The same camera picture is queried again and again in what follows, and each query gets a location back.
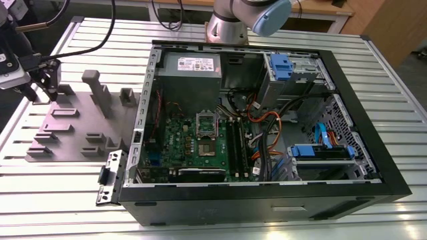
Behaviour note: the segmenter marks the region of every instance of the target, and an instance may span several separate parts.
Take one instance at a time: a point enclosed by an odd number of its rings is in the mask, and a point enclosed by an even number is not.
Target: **label sticker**
[[[260,105],[256,101],[252,103],[252,106],[253,106],[256,109],[260,109],[260,107],[261,107],[261,105]]]
[[[213,72],[213,58],[180,57],[177,59],[177,70]]]
[[[261,169],[260,169],[260,168],[253,167],[253,169],[252,169],[252,174],[254,174],[254,175],[260,175],[260,171],[261,171]]]

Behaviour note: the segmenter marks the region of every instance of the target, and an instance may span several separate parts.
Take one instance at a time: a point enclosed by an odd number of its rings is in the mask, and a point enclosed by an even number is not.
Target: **green circuit board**
[[[220,167],[226,170],[226,131],[225,127],[221,127],[224,124],[218,122],[218,136],[214,140],[197,139],[196,119],[170,118],[165,124],[161,166]]]
[[[225,120],[217,121],[217,137],[196,137],[196,118],[173,117],[165,121],[164,144],[158,164],[150,172],[152,182],[165,182],[165,168],[220,168],[225,170],[225,182],[250,182],[249,169],[246,175],[234,177],[229,171],[228,144]],[[209,129],[210,123],[200,123],[202,129]]]

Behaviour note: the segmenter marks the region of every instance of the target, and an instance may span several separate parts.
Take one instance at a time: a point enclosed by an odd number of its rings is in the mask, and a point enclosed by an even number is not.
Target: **motherboard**
[[[214,137],[200,133],[216,132]],[[172,117],[165,121],[162,149],[146,148],[148,160],[138,166],[144,183],[169,183],[180,175],[178,181],[192,182],[196,175],[206,182],[249,182],[250,158],[246,152],[245,133],[249,132],[241,120],[200,117]]]

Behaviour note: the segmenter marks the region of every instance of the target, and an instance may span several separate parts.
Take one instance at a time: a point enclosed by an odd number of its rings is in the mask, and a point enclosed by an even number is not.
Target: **metal bracket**
[[[118,195],[128,154],[122,150],[111,151],[107,154],[105,165],[99,169],[97,183],[99,185],[95,206],[120,206]]]

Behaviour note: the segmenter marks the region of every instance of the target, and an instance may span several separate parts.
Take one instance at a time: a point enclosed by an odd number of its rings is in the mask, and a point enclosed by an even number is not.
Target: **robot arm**
[[[248,27],[266,37],[273,34],[290,15],[289,0],[217,0],[206,26],[210,43],[245,44]]]

